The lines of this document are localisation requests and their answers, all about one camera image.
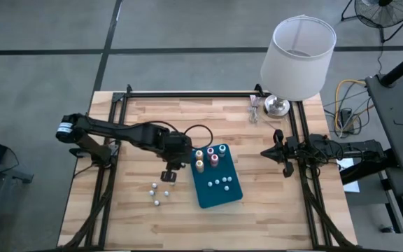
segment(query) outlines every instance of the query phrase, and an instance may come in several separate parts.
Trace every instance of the table lamp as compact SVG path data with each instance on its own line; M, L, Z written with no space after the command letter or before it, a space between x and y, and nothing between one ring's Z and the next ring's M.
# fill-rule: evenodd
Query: table lamp
M291 17L275 28L260 70L263 86L273 94L264 103L269 117L287 114L288 101L320 92L336 42L333 28L314 17Z

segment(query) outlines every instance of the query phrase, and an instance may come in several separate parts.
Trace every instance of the lamp base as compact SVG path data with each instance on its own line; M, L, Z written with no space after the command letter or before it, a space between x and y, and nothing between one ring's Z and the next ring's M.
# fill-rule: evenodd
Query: lamp base
M277 98L274 95L270 95L265 99L264 111L270 118L282 118L287 115L289 109L288 100Z

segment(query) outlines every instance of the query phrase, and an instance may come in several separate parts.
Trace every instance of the wooden board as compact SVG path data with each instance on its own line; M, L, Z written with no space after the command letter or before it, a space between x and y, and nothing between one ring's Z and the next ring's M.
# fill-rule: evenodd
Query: wooden board
M106 120L112 92L94 94L90 116ZM288 117L275 120L260 109L257 124L248 121L247 98L141 98L129 99L125 124L164 120L183 131L204 124L214 134L213 144L231 148L243 199L201 209L197 203L190 169L178 171L177 183L160 181L165 163L153 153L122 143L111 205L106 249L310 249L299 172L284 178L283 165L260 156L273 146L274 128L291 136ZM310 132L328 134L317 95L304 102ZM299 133L301 124L298 120ZM208 132L194 128L189 133L195 146L209 141ZM80 160L76 171L89 165ZM74 179L64 216L59 245L72 238L90 212L97 169L91 168ZM153 204L148 194L151 183L158 184ZM339 172L333 164L321 168L320 183L328 214L351 241L356 242L351 216ZM318 218L317 233L322 239ZM94 240L99 236L95 230Z

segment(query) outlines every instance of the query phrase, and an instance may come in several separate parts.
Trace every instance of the concrete floor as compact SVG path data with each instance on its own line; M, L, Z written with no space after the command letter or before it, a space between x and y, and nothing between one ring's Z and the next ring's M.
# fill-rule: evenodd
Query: concrete floor
M347 0L124 0L112 48L265 47L281 21L306 14L329 22L337 46L379 46L376 29L339 22ZM0 50L102 49L115 0L0 0ZM347 15L352 15L353 8ZM387 46L403 46L403 29ZM377 72L379 52L335 52L321 91L333 102L337 83ZM264 53L111 55L102 90L249 90ZM51 249L57 242L75 158L55 139L61 117L86 112L100 55L0 56L0 143L18 155L30 185L12 185L0 219L0 251ZM387 72L403 51L381 58ZM357 86L352 93L362 90ZM355 108L367 95L349 99ZM347 141L388 141L376 111ZM381 234L384 207L350 206L359 244L403 251L403 234Z

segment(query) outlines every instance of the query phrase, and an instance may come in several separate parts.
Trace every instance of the electrical cable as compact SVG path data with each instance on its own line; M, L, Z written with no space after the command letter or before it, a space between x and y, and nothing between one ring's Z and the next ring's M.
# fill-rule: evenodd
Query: electrical cable
M91 168L91 167L95 167L95 166L96 166L96 164L95 164L95 163L92 163L89 167L86 167L86 168L84 168L84 169L82 169L82 170L80 170L80 171L77 171L77 173L74 174L73 179L74 179L77 175L81 174L82 172L88 170L88 169Z
M366 124L362 125L362 119L360 118L361 113L360 113L360 114L352 113L351 116L348 118L348 120L347 120L346 122L342 122L341 119L340 119L340 117L338 116L339 113L342 112L342 111L349 110L350 113L353 111L351 108L341 108L342 105L343 105L343 101L344 101L344 100L349 99L349 98L351 98L351 97L354 97L354 96L356 96L356 95L361 95L361 94L367 92L367 91L363 91L363 92L359 92L359 93L357 93L357 94L354 94L354 95L352 95L352 96L350 96L350 97L347 97L347 96L348 96L348 93L349 93L350 90L351 90L351 88L352 88L355 84L361 84L361 85L363 85L363 86L365 86L365 87L366 87L366 85L365 85L365 83L362 82L361 80L343 80L342 82L340 82L340 84L343 84L343 83L346 82L346 81L352 81L353 84L351 84L351 85L348 87L347 91L345 92L345 95L344 95L343 99L341 99L341 100L338 100L338 99L337 99L337 101L325 105L325 106L329 106L329 105L335 104L335 107L336 107L335 113L332 113L332 112L330 112L330 111L324 109L324 111L326 112L326 115L333 117L333 118L334 118L334 123L337 122L337 125L334 125L334 130L332 130L332 131L330 131L330 132L334 132L335 135L336 135L337 137L339 137L340 139L345 139L346 137L348 137L348 136L350 136L350 135L358 135L358 134L360 134L361 131L362 131L362 128L363 128L364 126L366 126L366 125L369 123L369 122L367 122ZM353 124L355 123L355 121L357 121L358 127L356 127L354 130L357 130L357 131L356 131L356 132L354 132L354 130L353 130L353 131L348 131L349 127L350 127L351 125L353 125Z
M337 86L337 88L335 89L335 127L336 128L339 128L339 125L338 125L338 121L337 121L337 119L338 119L338 114L339 114L339 107L338 107L338 104L337 104L337 101L338 101L338 99L339 99L339 91L340 91L340 87L341 87L341 85L343 85L343 83L346 83L346 82L352 82L352 83L358 83L358 84L361 84L361 85L363 85L363 86L366 86L366 83L365 82L363 82L363 81L359 81L359 80L353 80L353 79L346 79L346 80L342 80L339 84L338 84L338 86Z
M328 104L324 105L323 107L331 106L331 105L336 104L336 103L338 103L338 102L342 102L342 101L344 101L344 100L347 100L347 99L356 97L356 96L361 95L361 94L364 94L364 93L368 93L368 91L365 90L365 91L359 92L359 93L357 93L357 94L353 94L353 95L351 95L350 97L347 97L347 98L345 98L345 99L340 99L340 100L338 100L338 101L334 101L334 102L328 103Z
M310 166L310 165L306 165L306 167L307 167L307 169L308 169L308 170L311 172L311 174L312 174L312 168L311 168L311 166ZM316 167L316 171L317 171L316 176L319 178L319 177L320 177L320 174L321 174L321 169L320 169L320 167L318 167L318 165L316 165L315 167Z
M368 123L369 123L369 110L372 109L372 108L374 108L374 105L369 106L369 101L370 101L370 100L371 100L371 98L369 98L369 99L367 100L367 107L366 107L366 109L364 109L363 111L361 111L361 112L359 112L359 113L356 113L356 117L351 121L350 125L352 125L352 124L355 122L355 120L357 120L357 118L360 117L360 115L363 114L365 111L366 111L367 114L368 114Z
M357 111L358 109L360 109L361 106L363 106L365 103L367 103L369 100L371 99L368 98L367 100L363 101L354 111ZM341 127L341 132L343 132L347 127L348 127L348 123L351 121L352 116L350 116L348 118L348 120L346 120L346 122L343 124L343 127ZM357 119L357 117L354 117L354 119L351 121L350 125L353 124L353 122Z
M191 146L191 148L194 148L194 149L201 149L201 148L206 148L206 147L210 146L210 145L213 143L213 141L214 141L214 134L213 134L213 132L212 132L207 126L205 126L205 125L193 125L193 126L187 128L187 129L184 131L184 135L186 135L186 133L188 133L188 131L190 131L191 129L193 129L193 128L195 128L195 127L203 127L203 128L205 128L205 129L207 129L208 132L209 132L209 134L211 135L211 140L210 140L209 143L206 144L205 146L202 146L202 147L194 147L194 146Z
M15 161L17 162L17 164L13 165L13 166L10 167L10 168L7 168L7 169L4 169L4 170L0 171L0 173L4 173L4 172L6 172L6 171L10 171L11 169L13 169L13 168L17 167L18 165L20 165L20 161L18 161L18 157L17 157L17 155L15 154L15 152L14 152L11 148L9 148L9 147L7 147L7 149L11 151L11 153L12 153L13 156L15 157Z
M381 58L382 58L382 54L383 54L383 45L385 42L382 42L382 46L381 46L381 54L377 57L377 62L379 63L379 74L381 74L382 71L382 62L381 62Z

